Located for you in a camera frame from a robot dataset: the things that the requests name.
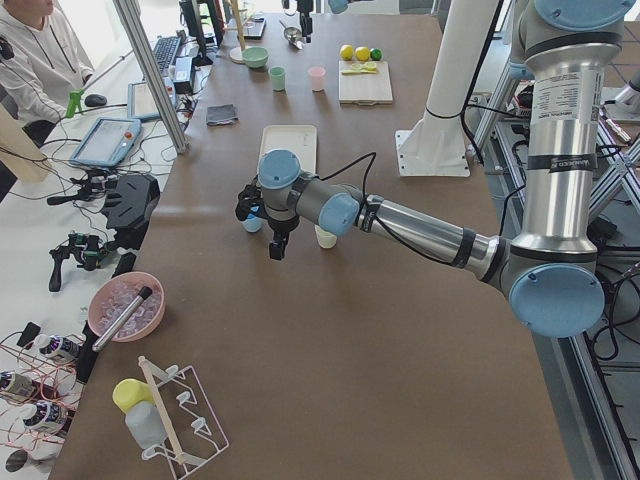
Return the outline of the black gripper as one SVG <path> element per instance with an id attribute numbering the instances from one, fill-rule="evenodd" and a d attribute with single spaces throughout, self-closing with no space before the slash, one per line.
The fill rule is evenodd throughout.
<path id="1" fill-rule="evenodd" d="M 273 238 L 269 242 L 269 257 L 273 260 L 283 260 L 285 258 L 289 233 L 299 225 L 298 216 L 278 219 L 275 213 L 270 213 L 265 206 L 261 189 L 255 183 L 247 184 L 238 194 L 235 215 L 241 225 L 242 221 L 249 215 L 255 215 L 260 217 L 263 222 L 266 221 L 274 231 Z"/>
<path id="2" fill-rule="evenodd" d="M 311 36 L 313 33 L 313 27 L 311 23 L 311 12 L 314 10 L 313 0 L 298 0 L 297 11 L 299 12 L 299 19 L 301 25 L 304 27 L 304 38 L 307 43 L 311 42 Z"/>

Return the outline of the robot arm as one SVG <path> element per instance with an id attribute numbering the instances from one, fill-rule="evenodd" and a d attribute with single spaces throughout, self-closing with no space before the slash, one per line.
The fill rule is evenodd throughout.
<path id="1" fill-rule="evenodd" d="M 328 5 L 331 13 L 341 14 L 348 9 L 350 4 L 357 2 L 359 2 L 359 0 L 328 0 Z M 311 35 L 313 33 L 313 20 L 311 18 L 313 5 L 314 2 L 312 0 L 296 1 L 296 11 L 299 13 L 301 34 L 306 43 L 311 42 Z"/>
<path id="2" fill-rule="evenodd" d="M 597 166 L 606 66 L 622 47 L 628 1 L 520 1 L 510 64 L 534 79 L 525 206 L 514 239 L 486 237 L 364 188 L 334 185 L 273 149 L 240 192 L 239 220 L 256 216 L 273 230 L 269 254 L 284 256 L 301 219 L 337 236 L 351 228 L 387 236 L 423 257 L 471 271 L 501 291 L 516 318 L 547 337 L 572 337 L 597 323 L 605 295 L 587 235 Z"/>

